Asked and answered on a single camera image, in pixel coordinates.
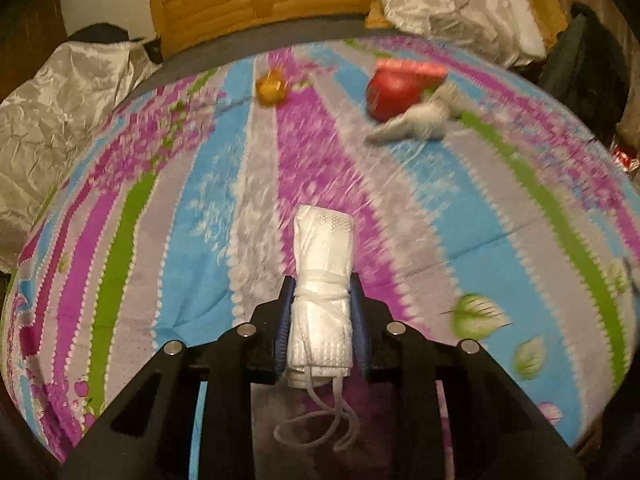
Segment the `colourful striped bedsheet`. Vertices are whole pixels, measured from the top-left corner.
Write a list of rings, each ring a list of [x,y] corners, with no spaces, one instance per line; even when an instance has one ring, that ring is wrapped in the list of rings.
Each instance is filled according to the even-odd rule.
[[[64,460],[169,341],[207,344],[296,278],[276,390],[255,388],[258,469],[385,465],[347,280],[444,344],[477,340],[568,444],[638,344],[639,197],[594,135],[528,81],[403,36],[243,55],[99,126],[17,259],[1,374]]]

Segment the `red flat box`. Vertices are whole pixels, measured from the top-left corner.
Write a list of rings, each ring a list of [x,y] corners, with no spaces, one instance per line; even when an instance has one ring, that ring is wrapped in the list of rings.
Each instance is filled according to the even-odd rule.
[[[394,74],[413,76],[425,87],[437,87],[442,84],[448,70],[445,66],[432,62],[419,62],[406,58],[382,58],[376,63],[377,70],[386,70]]]

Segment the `silver satin pillow left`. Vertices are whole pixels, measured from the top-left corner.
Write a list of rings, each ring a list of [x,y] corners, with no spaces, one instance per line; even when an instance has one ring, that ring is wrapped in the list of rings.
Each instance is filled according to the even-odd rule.
[[[157,70],[141,42],[64,42],[1,102],[3,272],[105,117]]]

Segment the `silver satin quilt right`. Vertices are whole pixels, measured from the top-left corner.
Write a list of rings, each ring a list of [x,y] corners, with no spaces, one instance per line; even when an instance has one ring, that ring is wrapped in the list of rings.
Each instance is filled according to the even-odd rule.
[[[503,67],[542,60],[544,40],[529,0],[378,0],[402,32],[447,41]]]

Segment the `white cloth with string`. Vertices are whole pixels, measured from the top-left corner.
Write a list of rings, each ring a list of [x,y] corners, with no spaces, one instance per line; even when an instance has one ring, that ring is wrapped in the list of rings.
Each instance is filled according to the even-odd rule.
[[[284,377],[288,386],[306,391],[315,412],[299,415],[276,427],[273,437],[292,448],[316,448],[334,436],[342,422],[347,431],[333,445],[347,450],[357,440],[360,420],[344,398],[344,380],[354,365],[350,274],[354,253],[354,219],[349,214],[300,205],[294,218],[296,285],[286,346]],[[330,416],[326,433],[310,442],[288,441],[286,426]]]

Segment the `dark wooden wardrobe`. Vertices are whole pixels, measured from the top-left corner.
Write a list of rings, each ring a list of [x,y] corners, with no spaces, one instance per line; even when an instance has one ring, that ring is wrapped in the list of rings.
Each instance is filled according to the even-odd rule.
[[[38,72],[67,37],[60,0],[30,0],[1,26],[1,99]]]

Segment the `white crumpled tissue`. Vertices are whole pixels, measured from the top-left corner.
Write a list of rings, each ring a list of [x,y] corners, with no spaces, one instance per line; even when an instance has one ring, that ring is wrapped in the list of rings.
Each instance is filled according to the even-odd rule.
[[[450,122],[460,119],[465,112],[476,111],[473,100],[454,82],[444,82],[425,101],[374,127],[367,134],[366,142],[381,145],[404,139],[440,140]]]

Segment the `red apple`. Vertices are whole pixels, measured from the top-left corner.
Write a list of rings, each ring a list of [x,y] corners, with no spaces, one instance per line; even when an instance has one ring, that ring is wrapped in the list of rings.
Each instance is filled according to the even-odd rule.
[[[377,70],[367,85],[367,112],[377,122],[387,122],[420,103],[424,92],[438,85],[433,77]]]

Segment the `dark jacket on chair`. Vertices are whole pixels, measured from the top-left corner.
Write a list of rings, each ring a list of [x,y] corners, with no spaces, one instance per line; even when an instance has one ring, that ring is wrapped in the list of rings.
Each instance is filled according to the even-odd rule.
[[[622,47],[596,12],[575,1],[570,16],[570,24],[548,55],[538,86],[609,146],[627,105],[629,68]]]

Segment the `golden foil wrapper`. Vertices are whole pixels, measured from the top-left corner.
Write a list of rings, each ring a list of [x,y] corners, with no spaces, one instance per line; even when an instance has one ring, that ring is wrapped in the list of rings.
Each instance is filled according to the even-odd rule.
[[[261,106],[273,107],[288,98],[288,80],[280,68],[272,68],[255,82],[256,99]]]

